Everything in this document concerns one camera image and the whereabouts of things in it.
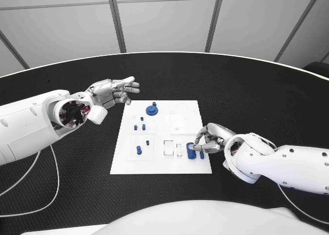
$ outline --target round table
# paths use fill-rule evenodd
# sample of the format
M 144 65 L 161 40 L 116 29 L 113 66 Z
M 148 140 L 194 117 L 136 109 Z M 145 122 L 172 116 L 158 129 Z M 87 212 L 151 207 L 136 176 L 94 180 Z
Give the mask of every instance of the round table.
M 239 56 L 152 52 L 92 57 L 0 78 L 0 105 L 57 89 L 84 91 L 97 81 L 136 77 L 133 100 L 198 100 L 204 124 L 255 132 L 278 146 L 329 148 L 329 80 L 278 63 Z M 44 211 L 0 219 L 0 235 L 107 224 L 154 205 L 184 200 L 223 200 L 262 208 L 286 207 L 301 220 L 329 231 L 289 204 L 276 183 L 237 179 L 211 156 L 213 174 L 110 175 L 123 105 L 109 109 L 102 125 L 87 124 L 54 144 L 61 191 Z M 35 156 L 0 166 L 0 192 L 25 174 Z M 57 190 L 51 149 L 18 187 L 0 197 L 0 214 L 44 207 Z M 285 188 L 298 206 L 329 222 L 329 196 Z

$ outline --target black textured mat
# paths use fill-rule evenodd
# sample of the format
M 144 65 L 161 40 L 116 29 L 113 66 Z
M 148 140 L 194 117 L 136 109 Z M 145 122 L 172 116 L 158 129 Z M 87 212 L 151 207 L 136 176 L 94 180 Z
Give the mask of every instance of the black textured mat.
M 129 76 L 142 84 L 142 93 L 131 95 L 133 100 L 198 100 L 204 124 L 216 122 L 237 133 L 255 132 L 278 146 L 329 148 L 329 82 L 288 67 L 232 56 L 122 54 L 47 66 L 0 79 L 0 105 L 57 89 L 73 94 L 100 80 Z M 249 184 L 232 175 L 223 167 L 224 153 L 211 156 L 211 175 L 110 175 L 123 110 L 116 105 L 102 125 L 89 121 L 54 144 L 61 171 L 56 203 L 35 214 L 0 218 L 0 235 L 107 224 L 146 207 L 197 199 L 286 207 L 307 223 L 329 231 L 328 225 L 294 208 L 272 180 L 262 177 Z M 19 180 L 34 159 L 0 166 L 0 192 Z M 47 148 L 27 179 L 0 197 L 0 214 L 40 209 L 56 190 L 57 171 Z M 312 216 L 329 221 L 329 196 L 285 191 Z

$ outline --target table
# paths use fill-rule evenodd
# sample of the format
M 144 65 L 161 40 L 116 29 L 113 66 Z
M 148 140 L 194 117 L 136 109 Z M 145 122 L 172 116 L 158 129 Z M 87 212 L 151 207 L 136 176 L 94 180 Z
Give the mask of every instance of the table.
M 152 52 L 99 56 L 57 63 L 0 78 L 0 105 L 48 91 L 84 91 L 94 82 L 136 77 L 133 100 L 198 100 L 204 124 L 237 133 L 255 132 L 285 144 L 329 148 L 329 81 L 315 74 L 252 58 L 208 53 Z M 110 175 L 123 105 L 109 109 L 102 125 L 89 123 L 54 144 L 61 171 L 58 198 L 43 212 L 0 219 L 0 235 L 107 224 L 154 205 L 184 200 L 223 200 L 262 208 L 286 207 L 309 224 L 329 231 L 289 204 L 265 176 L 256 184 L 211 156 L 211 175 Z M 0 192 L 25 174 L 35 156 L 0 166 Z M 0 197 L 0 214 L 44 207 L 57 190 L 51 149 L 34 170 Z M 285 189 L 298 206 L 329 221 L 329 196 Z

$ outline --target white board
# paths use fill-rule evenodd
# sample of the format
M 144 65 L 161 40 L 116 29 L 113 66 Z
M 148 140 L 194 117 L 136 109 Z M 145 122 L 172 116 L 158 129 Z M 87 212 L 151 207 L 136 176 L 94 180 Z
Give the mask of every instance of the white board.
M 159 112 L 151 116 L 146 114 L 146 108 L 154 102 Z M 211 174 L 208 154 L 204 154 L 203 158 L 197 152 L 197 158 L 188 158 L 187 144 L 195 141 L 201 128 L 197 100 L 135 100 L 132 105 L 125 107 L 110 173 Z

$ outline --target robotic hand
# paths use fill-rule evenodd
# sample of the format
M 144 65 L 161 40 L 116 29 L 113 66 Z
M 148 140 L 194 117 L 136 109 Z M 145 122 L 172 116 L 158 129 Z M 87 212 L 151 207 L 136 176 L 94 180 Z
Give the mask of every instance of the robotic hand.
M 0 165 L 56 143 L 90 119 L 102 124 L 116 103 L 131 105 L 128 92 L 139 93 L 135 77 L 103 80 L 86 92 L 57 90 L 0 106 Z
M 206 136 L 206 145 L 200 139 Z M 224 167 L 246 182 L 265 175 L 282 186 L 329 195 L 329 149 L 285 145 L 255 133 L 237 135 L 224 126 L 210 123 L 200 131 L 190 148 L 207 153 L 226 150 Z

